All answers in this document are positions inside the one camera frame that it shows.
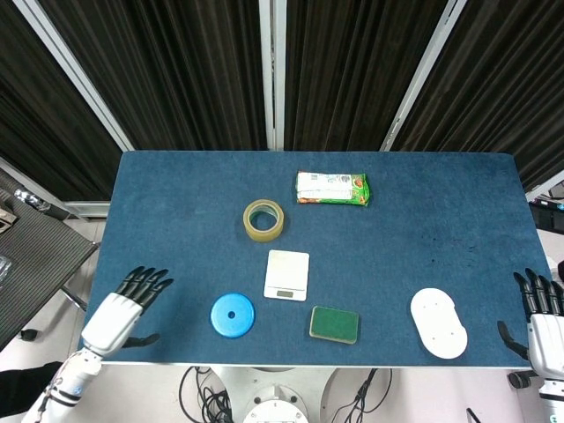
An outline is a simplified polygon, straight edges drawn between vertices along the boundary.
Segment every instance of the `table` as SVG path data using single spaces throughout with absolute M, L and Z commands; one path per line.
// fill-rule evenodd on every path
M 366 173 L 368 207 L 297 204 L 298 170 Z M 241 217 L 258 198 L 280 204 L 283 233 L 246 235 Z M 310 256 L 305 302 L 263 297 L 270 249 Z M 526 328 L 514 271 L 548 275 L 511 156 L 403 152 L 126 152 L 122 157 L 88 316 L 138 265 L 168 268 L 175 282 L 133 336 L 145 348 L 112 360 L 287 366 L 521 367 L 497 333 Z M 412 296 L 437 287 L 456 303 L 469 343 L 441 360 L 419 340 Z M 256 308 L 252 330 L 227 339 L 209 321 L 213 302 L 240 292 Z M 308 335 L 313 306 L 360 313 L 355 345 Z

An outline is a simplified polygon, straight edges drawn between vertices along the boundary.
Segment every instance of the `sponge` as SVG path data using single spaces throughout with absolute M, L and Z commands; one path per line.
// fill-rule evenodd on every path
M 329 341 L 355 344 L 359 332 L 359 314 L 315 306 L 311 312 L 309 336 Z

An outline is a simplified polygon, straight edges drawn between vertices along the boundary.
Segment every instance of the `blue lid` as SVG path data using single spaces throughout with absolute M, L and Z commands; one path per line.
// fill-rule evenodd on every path
M 253 327 L 255 308 L 242 293 L 226 293 L 213 304 L 210 318 L 218 334 L 226 338 L 238 338 Z

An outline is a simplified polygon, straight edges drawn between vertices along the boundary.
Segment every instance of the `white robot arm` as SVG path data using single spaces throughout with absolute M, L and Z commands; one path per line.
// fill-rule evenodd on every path
M 63 363 L 24 417 L 24 423 L 64 421 L 100 372 L 104 358 L 121 348 L 149 345 L 159 339 L 158 334 L 130 338 L 130 333 L 139 317 L 173 283 L 172 279 L 161 280 L 167 272 L 137 267 L 106 297 L 82 331 L 85 347 Z
M 529 348 L 518 344 L 504 322 L 498 330 L 505 345 L 531 363 L 545 380 L 539 395 L 545 404 L 547 422 L 564 422 L 564 289 L 556 282 L 526 269 L 527 280 L 514 273 L 521 289 L 527 318 Z

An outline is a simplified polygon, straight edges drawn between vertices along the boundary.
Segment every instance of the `floor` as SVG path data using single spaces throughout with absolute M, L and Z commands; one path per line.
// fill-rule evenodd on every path
M 105 222 L 68 223 L 84 237 L 100 241 Z M 538 231 L 549 263 L 564 260 L 564 236 Z M 88 300 L 98 255 L 95 253 L 69 281 L 69 288 Z M 0 371 L 9 368 L 41 366 L 64 360 L 78 344 L 84 314 L 58 293 L 29 323 L 41 330 L 33 343 L 18 339 L 0 352 Z M 178 404 L 179 382 L 187 368 L 183 366 L 114 365 L 105 366 L 72 414 L 77 423 L 136 421 L 188 421 Z M 366 422 L 469 422 L 466 408 L 471 407 L 482 423 L 541 423 L 542 408 L 536 388 L 516 391 L 506 379 L 507 372 L 497 369 L 405 368 L 394 370 L 390 394 L 382 406 L 365 416 Z M 336 409 L 354 400 L 366 378 L 367 370 L 339 369 L 325 391 L 322 421 L 329 423 Z M 386 389 L 389 371 L 380 370 L 367 395 L 367 408 L 378 403 Z M 218 385 L 219 381 L 210 381 Z M 190 412 L 197 415 L 193 377 L 187 380 L 182 398 Z M 343 421 L 340 412 L 336 422 Z M 0 423 L 21 421 L 22 416 L 0 419 Z

